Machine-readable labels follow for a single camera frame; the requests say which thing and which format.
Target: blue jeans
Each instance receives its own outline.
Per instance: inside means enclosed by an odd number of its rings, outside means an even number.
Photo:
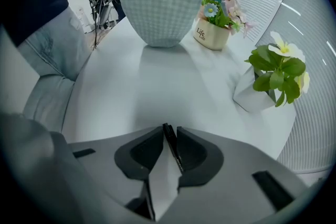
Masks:
[[[68,7],[30,35],[18,50],[40,75],[24,116],[61,132],[75,80],[92,52],[79,19]]]

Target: white vase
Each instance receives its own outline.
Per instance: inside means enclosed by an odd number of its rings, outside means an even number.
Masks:
[[[194,29],[194,38],[210,50],[222,50],[229,38],[230,30],[199,19]]]
[[[256,81],[255,74],[258,77],[262,75],[262,72],[255,70],[251,66],[241,76],[233,95],[233,100],[247,112],[258,112],[276,104],[274,90],[270,90],[267,93],[253,89],[253,83]]]

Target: zipper pouch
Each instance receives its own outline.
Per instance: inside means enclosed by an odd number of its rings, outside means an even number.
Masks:
[[[120,1],[138,35],[152,47],[166,48],[177,45],[188,33],[202,2],[202,0]]]

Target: potted flower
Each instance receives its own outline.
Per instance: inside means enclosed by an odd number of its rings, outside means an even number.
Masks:
[[[239,32],[244,27],[244,37],[255,23],[246,21],[239,0],[202,0],[198,12],[199,21],[194,29],[194,38],[211,50],[222,50],[229,34]]]
[[[295,44],[284,42],[271,32],[275,44],[261,45],[251,52],[246,62],[251,67],[238,82],[233,99],[248,112],[256,112],[286,102],[291,104],[307,93],[309,74],[305,57]],[[278,100],[275,91],[281,92]]]

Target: white table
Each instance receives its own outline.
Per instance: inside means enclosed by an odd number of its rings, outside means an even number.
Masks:
[[[232,100],[253,49],[241,36],[230,38],[223,51],[206,49],[191,32],[181,46],[152,48],[125,18],[75,83],[62,131],[66,140],[97,140],[167,122],[243,141],[277,158],[295,109],[285,105],[252,114]]]

